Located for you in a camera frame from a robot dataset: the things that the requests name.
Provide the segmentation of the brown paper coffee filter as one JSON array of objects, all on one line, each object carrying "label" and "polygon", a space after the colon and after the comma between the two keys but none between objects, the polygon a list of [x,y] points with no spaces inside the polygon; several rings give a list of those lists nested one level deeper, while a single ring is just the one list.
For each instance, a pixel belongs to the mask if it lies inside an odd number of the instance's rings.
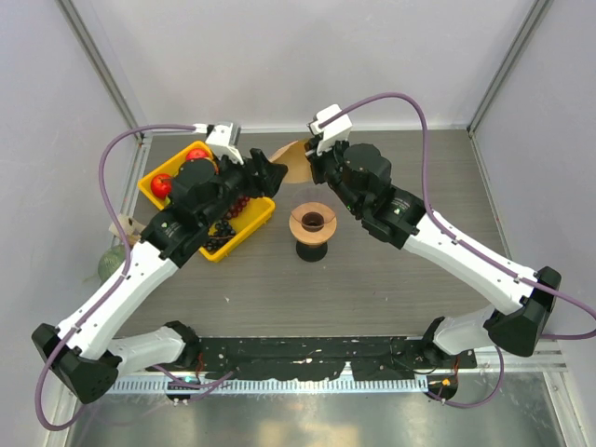
[{"label": "brown paper coffee filter", "polygon": [[298,184],[312,183],[311,165],[305,155],[307,140],[299,140],[279,148],[269,157],[269,161],[275,164],[285,165],[288,172],[284,176],[283,183]]}]

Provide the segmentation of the dark red glass carafe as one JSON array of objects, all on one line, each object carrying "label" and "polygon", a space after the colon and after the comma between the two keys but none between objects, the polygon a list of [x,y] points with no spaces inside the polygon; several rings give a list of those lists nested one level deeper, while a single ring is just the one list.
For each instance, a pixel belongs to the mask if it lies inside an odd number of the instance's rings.
[{"label": "dark red glass carafe", "polygon": [[309,263],[315,263],[322,260],[327,255],[328,243],[324,242],[320,245],[313,246],[297,241],[295,249],[300,259]]}]

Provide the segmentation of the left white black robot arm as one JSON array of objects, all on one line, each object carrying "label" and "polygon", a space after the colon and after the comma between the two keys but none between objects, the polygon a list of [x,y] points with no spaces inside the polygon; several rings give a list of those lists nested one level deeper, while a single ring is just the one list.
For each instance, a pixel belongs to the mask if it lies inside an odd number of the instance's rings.
[{"label": "left white black robot arm", "polygon": [[182,164],[170,203],[111,277],[59,326],[40,325],[32,339],[54,374],[83,404],[98,400],[116,379],[161,364],[187,371],[198,362],[198,338],[179,321],[128,338],[115,335],[140,304],[208,241],[211,227],[240,196],[272,197],[288,172],[259,149],[236,164],[223,156]]}]

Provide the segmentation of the yellow plastic tray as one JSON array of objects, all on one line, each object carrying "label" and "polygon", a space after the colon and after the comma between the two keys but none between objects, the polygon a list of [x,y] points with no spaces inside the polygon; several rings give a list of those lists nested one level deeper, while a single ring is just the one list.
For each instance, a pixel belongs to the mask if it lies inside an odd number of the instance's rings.
[{"label": "yellow plastic tray", "polygon": [[[139,191],[150,200],[150,202],[158,209],[163,210],[168,204],[167,200],[160,200],[154,197],[150,190],[150,182],[154,176],[160,173],[167,173],[174,177],[183,163],[186,162],[186,154],[197,147],[209,149],[209,147],[202,141],[195,141],[187,145],[179,153],[175,154],[155,169],[145,174],[138,181]],[[230,224],[234,227],[237,234],[226,243],[221,249],[216,252],[208,252],[203,247],[198,251],[210,262],[219,263],[222,259],[228,256],[240,243],[247,239],[252,233],[265,224],[273,215],[276,209],[275,202],[269,197],[251,198],[248,206],[235,219],[230,220]]]}]

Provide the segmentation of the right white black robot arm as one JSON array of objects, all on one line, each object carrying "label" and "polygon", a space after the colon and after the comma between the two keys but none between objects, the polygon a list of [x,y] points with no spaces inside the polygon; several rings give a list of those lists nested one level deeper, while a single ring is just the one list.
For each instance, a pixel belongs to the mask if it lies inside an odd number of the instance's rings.
[{"label": "right white black robot arm", "polygon": [[529,358],[553,311],[560,274],[515,264],[460,232],[418,196],[391,180],[391,164],[372,144],[336,142],[318,152],[305,145],[315,183],[325,183],[377,240],[438,265],[482,295],[489,306],[460,317],[435,318],[424,334],[423,360],[441,367],[469,349],[495,345]]}]

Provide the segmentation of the round wooden ring holder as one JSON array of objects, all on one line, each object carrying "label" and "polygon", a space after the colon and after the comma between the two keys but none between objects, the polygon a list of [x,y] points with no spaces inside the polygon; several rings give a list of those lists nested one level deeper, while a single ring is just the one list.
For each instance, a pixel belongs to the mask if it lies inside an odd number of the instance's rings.
[{"label": "round wooden ring holder", "polygon": [[291,221],[291,217],[289,219],[289,227],[292,235],[297,241],[303,242],[306,245],[317,246],[324,242],[328,242],[332,238],[337,229],[337,218],[334,223],[325,226],[322,230],[316,233],[310,233],[300,228],[297,223]]}]

